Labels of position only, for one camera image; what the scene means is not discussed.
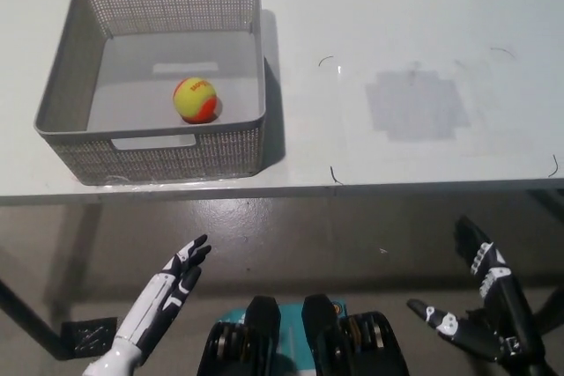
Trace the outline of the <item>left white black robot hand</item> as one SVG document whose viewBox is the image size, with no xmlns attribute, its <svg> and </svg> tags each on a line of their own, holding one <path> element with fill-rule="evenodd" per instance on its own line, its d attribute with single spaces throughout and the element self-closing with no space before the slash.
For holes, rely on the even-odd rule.
<svg viewBox="0 0 564 376">
<path fill-rule="evenodd" d="M 104 355 L 84 370 L 85 375 L 132 375 L 146 362 L 194 290 L 200 265 L 211 252 L 203 234 L 175 253 L 153 275 L 118 328 Z"/>
</svg>

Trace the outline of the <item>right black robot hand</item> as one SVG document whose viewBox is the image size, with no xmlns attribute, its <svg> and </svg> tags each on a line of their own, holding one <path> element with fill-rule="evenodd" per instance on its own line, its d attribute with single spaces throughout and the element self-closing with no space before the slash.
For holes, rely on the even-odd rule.
<svg viewBox="0 0 564 376">
<path fill-rule="evenodd" d="M 479 281 L 483 306 L 465 318 L 419 299 L 407 306 L 440 338 L 510 375 L 552 375 L 533 312 L 501 251 L 466 216 L 456 221 L 454 238 L 457 254 Z"/>
</svg>

